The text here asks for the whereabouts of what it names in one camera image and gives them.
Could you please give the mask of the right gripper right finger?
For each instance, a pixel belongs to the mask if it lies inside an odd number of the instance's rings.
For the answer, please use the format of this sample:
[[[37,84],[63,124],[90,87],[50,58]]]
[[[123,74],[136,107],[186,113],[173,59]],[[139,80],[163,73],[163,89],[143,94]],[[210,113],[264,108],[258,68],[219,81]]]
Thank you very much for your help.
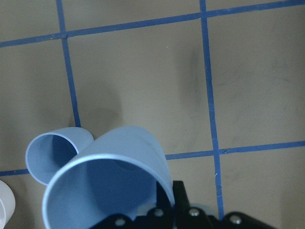
[[[176,226],[178,229],[272,229],[258,219],[242,212],[230,212],[223,219],[208,215],[199,207],[189,202],[184,183],[173,181],[173,194],[175,199]]]

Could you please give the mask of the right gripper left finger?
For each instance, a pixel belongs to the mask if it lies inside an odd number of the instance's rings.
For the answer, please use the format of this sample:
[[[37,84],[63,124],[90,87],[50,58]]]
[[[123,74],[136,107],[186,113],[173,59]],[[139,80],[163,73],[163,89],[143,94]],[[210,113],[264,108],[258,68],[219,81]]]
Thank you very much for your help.
[[[124,214],[113,214],[101,220],[93,229],[172,229],[174,212],[159,183],[156,184],[156,206],[134,220]]]

